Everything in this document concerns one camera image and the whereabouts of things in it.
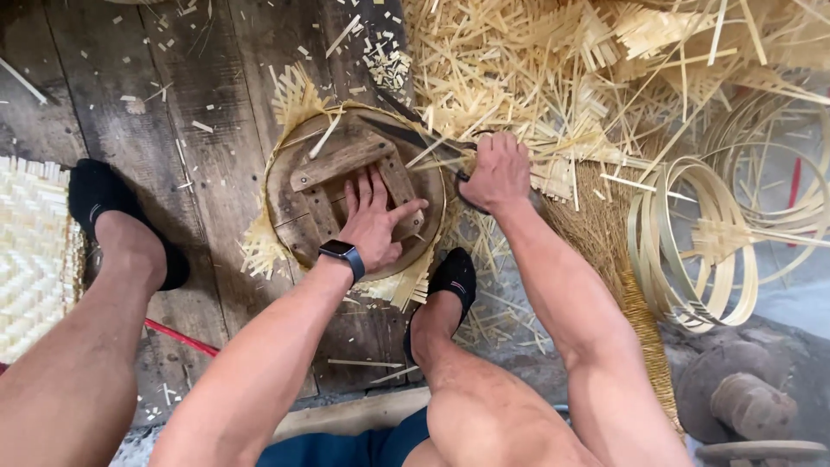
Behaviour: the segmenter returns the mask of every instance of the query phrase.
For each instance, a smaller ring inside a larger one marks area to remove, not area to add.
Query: wooden floor
[[[313,57],[303,64],[318,86],[333,84],[334,96],[378,105],[368,92],[348,92],[369,84],[368,70],[359,62],[363,45],[344,47],[342,55],[329,59],[325,50],[354,14],[369,20],[371,35],[394,32],[405,44],[403,27],[383,15],[403,14],[393,0],[383,5],[361,0],[356,7],[334,0],[197,0],[195,5],[195,12],[180,17],[174,1],[149,7],[103,0],[4,2],[0,57],[49,102],[38,105],[0,69],[0,155],[66,167],[91,157],[118,168],[150,220],[184,247],[191,262],[185,288],[157,293],[147,316],[222,347],[300,276],[291,264],[277,265],[291,270],[291,279],[274,274],[266,281],[239,272],[237,241],[256,217],[259,179],[280,133],[270,105],[274,86],[268,66],[279,72],[304,59],[297,50],[303,46]],[[159,86],[168,86],[166,101],[161,95],[143,105],[121,100],[142,101]],[[199,130],[194,120],[214,132]],[[185,173],[193,185],[181,188]],[[326,360],[404,362],[405,321],[398,310],[344,304],[326,330],[300,397],[383,386],[369,382],[396,370]],[[169,337],[144,331],[136,363],[143,400],[134,424],[166,420],[176,396],[188,391],[209,362]],[[409,377],[421,376],[415,371]],[[165,383],[175,391],[168,394],[170,404],[162,392]],[[149,421],[154,407],[160,415]]]

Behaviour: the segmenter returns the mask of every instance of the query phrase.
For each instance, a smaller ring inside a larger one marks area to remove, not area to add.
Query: foot
[[[420,350],[430,338],[451,338],[476,300],[476,270],[464,248],[455,248],[429,281],[427,303],[415,310],[403,337],[410,361],[422,361]]]
[[[119,215],[101,218],[103,213],[109,211],[118,211],[133,220]],[[69,212],[90,238],[99,240],[101,249],[105,253],[110,252],[110,256],[131,253],[136,244],[144,244],[149,248],[139,248],[135,251],[136,254],[147,253],[152,256],[151,245],[156,244],[152,240],[154,236],[164,250],[166,269],[159,290],[172,290],[187,282],[190,266],[184,253],[149,222],[135,193],[109,164],[93,159],[78,161],[71,171],[69,181]],[[104,219],[106,222],[99,229],[97,224]],[[113,237],[104,238],[104,232]],[[152,263],[153,259],[148,258],[148,261]]]

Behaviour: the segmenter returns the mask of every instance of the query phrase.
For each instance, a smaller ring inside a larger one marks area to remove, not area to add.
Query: woven bamboo mat
[[[11,364],[75,306],[84,235],[69,215],[69,171],[0,157],[0,361]]]

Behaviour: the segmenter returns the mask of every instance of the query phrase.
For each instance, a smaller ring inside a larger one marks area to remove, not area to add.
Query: man's arm
[[[482,137],[461,191],[493,213],[510,242],[530,305],[564,360],[585,446],[608,467],[691,465],[649,384],[637,335],[602,279],[530,204],[527,148],[511,134]]]
[[[349,220],[339,240],[355,245],[367,273],[395,261],[392,228],[427,206],[415,199],[386,210],[379,172],[358,177],[359,201],[344,191]],[[320,257],[305,277],[249,322],[222,349],[176,409],[155,446],[151,465],[254,465],[305,379],[326,325],[352,285],[348,264]]]

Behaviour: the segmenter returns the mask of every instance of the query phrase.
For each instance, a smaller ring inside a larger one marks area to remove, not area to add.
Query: man's right hand
[[[484,135],[478,141],[478,158],[469,182],[458,189],[468,201],[493,215],[525,200],[530,193],[530,161],[527,146],[517,144],[512,133]]]

